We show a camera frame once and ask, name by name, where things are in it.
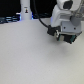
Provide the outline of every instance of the cable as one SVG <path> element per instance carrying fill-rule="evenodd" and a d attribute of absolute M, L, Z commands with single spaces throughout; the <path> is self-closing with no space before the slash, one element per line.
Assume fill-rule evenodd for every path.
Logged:
<path fill-rule="evenodd" d="M 35 10 L 35 13 L 37 14 L 37 17 L 38 17 L 39 21 L 40 21 L 45 27 L 49 28 L 49 26 L 46 25 L 46 24 L 40 19 L 39 15 L 38 15 L 38 12 L 37 12 L 37 9 L 36 9 L 35 0 L 33 0 L 33 3 L 34 3 L 34 10 Z"/>

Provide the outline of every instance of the white surface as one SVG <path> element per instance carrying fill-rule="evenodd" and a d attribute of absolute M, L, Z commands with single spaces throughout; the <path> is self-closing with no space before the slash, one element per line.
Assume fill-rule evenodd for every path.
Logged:
<path fill-rule="evenodd" d="M 46 32 L 38 20 L 0 24 L 0 84 L 84 84 L 84 33 L 70 45 Z"/>

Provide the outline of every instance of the white table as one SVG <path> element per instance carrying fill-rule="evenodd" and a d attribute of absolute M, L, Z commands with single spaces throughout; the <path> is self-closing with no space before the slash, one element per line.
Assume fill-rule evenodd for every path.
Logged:
<path fill-rule="evenodd" d="M 84 33 L 71 45 L 46 32 L 38 20 L 0 24 L 0 84 L 84 84 Z"/>

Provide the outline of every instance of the tabletop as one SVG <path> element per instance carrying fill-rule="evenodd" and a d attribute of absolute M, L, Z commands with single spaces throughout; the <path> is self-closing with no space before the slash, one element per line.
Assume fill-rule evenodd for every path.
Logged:
<path fill-rule="evenodd" d="M 84 84 L 84 33 L 68 44 L 38 20 L 0 24 L 0 84 Z"/>

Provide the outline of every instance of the robotic arm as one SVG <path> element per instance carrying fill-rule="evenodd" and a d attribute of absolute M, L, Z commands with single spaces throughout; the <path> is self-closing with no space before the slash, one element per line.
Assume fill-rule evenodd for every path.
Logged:
<path fill-rule="evenodd" d="M 84 0 L 57 0 L 51 18 L 53 29 L 48 29 L 48 34 L 72 44 L 82 33 L 83 13 Z"/>

